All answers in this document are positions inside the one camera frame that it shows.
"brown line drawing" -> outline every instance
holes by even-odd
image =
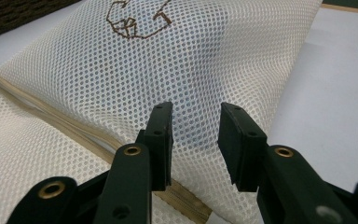
[[[112,8],[115,5],[121,5],[121,8],[125,8],[127,6],[127,4],[130,2],[131,0],[127,0],[127,1],[114,1],[111,5],[111,7],[109,8],[109,11],[106,15],[106,21],[109,22],[110,26],[112,27],[112,30],[122,36],[125,37],[127,39],[132,39],[132,38],[142,38],[142,39],[147,39],[152,35],[157,34],[158,32],[166,29],[168,26],[170,26],[172,24],[172,21],[170,20],[170,18],[168,18],[168,16],[162,11],[167,5],[168,3],[170,3],[172,0],[167,0],[160,8],[159,10],[156,12],[156,14],[152,17],[153,21],[155,21],[158,17],[161,17],[166,24],[160,28],[158,28],[155,32],[149,34],[149,35],[138,35],[137,34],[137,22],[136,19],[133,17],[128,17],[127,19],[122,19],[120,21],[111,21],[109,19],[109,16],[112,13]]]

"mesh pillow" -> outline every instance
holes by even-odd
[[[216,144],[219,106],[268,132],[320,2],[91,0],[0,76],[122,143],[172,101],[172,177],[226,220],[256,223],[254,194],[230,185]]]

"white mesh fabric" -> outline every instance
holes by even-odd
[[[172,101],[172,177],[225,219],[255,223],[254,195],[230,186],[216,144],[220,103],[269,130],[320,0],[128,2],[88,1],[0,75],[126,143]]]
[[[36,183],[56,175],[81,184],[110,165],[0,95],[0,223]],[[190,223],[153,195],[153,223]]]

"white surface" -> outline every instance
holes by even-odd
[[[208,221],[206,224],[228,224],[229,222],[222,219],[220,216],[218,216],[215,212],[212,212],[209,216]]]
[[[358,13],[321,8],[269,133],[303,154],[325,180],[358,182]]]
[[[0,65],[31,44],[43,33],[55,27],[83,2],[53,12],[42,19],[32,21],[15,30],[0,35]]]

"screw hole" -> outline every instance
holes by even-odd
[[[257,133],[254,133],[254,132],[248,132],[248,134],[251,136],[257,136]]]
[[[294,155],[292,150],[284,147],[275,148],[275,153],[282,157],[292,157]]]
[[[141,152],[141,149],[138,147],[128,147],[124,150],[124,154],[127,156],[135,156]]]
[[[52,185],[45,189],[46,193],[54,193],[55,191],[59,190],[60,187],[58,185]]]
[[[124,219],[130,214],[130,208],[127,205],[121,205],[113,210],[113,217]]]
[[[54,181],[47,183],[41,190],[38,192],[39,198],[50,199],[60,195],[65,189],[65,184],[61,181]]]
[[[341,215],[338,212],[336,212],[336,210],[330,207],[319,205],[316,207],[316,213],[319,215],[319,217],[323,218],[325,221],[329,223],[342,222]]]

